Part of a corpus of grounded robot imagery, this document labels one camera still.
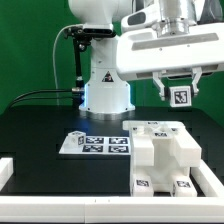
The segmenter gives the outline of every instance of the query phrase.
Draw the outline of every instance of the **white plastic structure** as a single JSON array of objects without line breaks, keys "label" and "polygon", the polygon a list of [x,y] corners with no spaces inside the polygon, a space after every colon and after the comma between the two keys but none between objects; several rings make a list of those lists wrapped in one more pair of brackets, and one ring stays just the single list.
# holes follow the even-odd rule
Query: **white plastic structure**
[{"label": "white plastic structure", "polygon": [[130,131],[133,196],[197,197],[189,175],[190,167],[200,166],[201,147],[182,123],[125,121],[123,129]]},{"label": "white plastic structure", "polygon": [[117,50],[122,80],[152,78],[156,71],[162,71],[163,77],[186,75],[194,67],[201,67],[202,72],[222,71],[224,24],[193,26],[189,30],[189,34],[166,38],[157,38],[151,28],[123,34]]},{"label": "white plastic structure", "polygon": [[2,158],[0,159],[0,191],[5,186],[9,178],[13,174],[13,159]]}]

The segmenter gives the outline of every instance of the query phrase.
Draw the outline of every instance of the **warning label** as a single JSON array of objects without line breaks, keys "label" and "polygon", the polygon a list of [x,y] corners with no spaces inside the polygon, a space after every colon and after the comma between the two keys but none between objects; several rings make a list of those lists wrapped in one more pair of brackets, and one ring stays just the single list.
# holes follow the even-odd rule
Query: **warning label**
[{"label": "warning label", "polygon": [[105,77],[103,78],[102,82],[114,82],[110,72],[108,71],[107,74],[105,75]]}]

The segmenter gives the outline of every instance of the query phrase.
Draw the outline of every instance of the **metal bracket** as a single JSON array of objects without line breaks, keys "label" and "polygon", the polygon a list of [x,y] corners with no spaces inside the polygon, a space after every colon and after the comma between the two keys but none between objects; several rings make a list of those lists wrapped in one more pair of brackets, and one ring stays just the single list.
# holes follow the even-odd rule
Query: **metal bracket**
[{"label": "metal bracket", "polygon": [[192,68],[192,79],[193,79],[192,88],[193,88],[194,96],[197,96],[198,93],[199,93],[199,89],[197,87],[197,84],[198,84],[201,76],[202,76],[201,67]]},{"label": "metal bracket", "polygon": [[153,72],[153,83],[156,85],[156,87],[159,89],[159,95],[161,97],[162,101],[165,101],[165,86],[163,85],[161,78],[162,78],[162,72]]}]

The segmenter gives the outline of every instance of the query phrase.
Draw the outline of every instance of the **black table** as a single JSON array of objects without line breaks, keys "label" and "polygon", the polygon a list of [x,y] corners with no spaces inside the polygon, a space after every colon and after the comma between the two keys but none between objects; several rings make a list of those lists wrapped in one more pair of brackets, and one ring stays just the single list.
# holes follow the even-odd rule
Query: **black table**
[{"label": "black table", "polygon": [[[125,120],[181,121],[203,149],[202,157],[224,183],[224,130],[198,109],[137,107]],[[63,156],[69,132],[128,136],[122,120],[99,121],[69,106],[18,106],[0,116],[0,158],[15,172],[0,195],[127,196],[129,156]]]}]

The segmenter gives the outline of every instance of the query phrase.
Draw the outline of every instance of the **white cable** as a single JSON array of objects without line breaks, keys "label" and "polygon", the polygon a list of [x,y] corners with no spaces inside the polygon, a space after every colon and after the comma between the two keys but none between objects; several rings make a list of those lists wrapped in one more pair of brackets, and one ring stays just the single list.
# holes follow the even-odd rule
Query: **white cable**
[{"label": "white cable", "polygon": [[61,34],[64,32],[65,29],[69,29],[72,27],[81,27],[83,26],[83,24],[75,24],[75,25],[70,25],[70,26],[66,26],[64,28],[62,28],[60,30],[60,32],[58,33],[58,35],[56,36],[56,39],[54,41],[54,47],[53,47],[53,68],[54,68],[54,81],[55,81],[55,87],[56,89],[59,89],[59,85],[58,85],[58,77],[57,77],[57,69],[56,69],[56,60],[55,60],[55,54],[56,54],[56,48],[57,48],[57,43],[58,40],[61,36]]}]

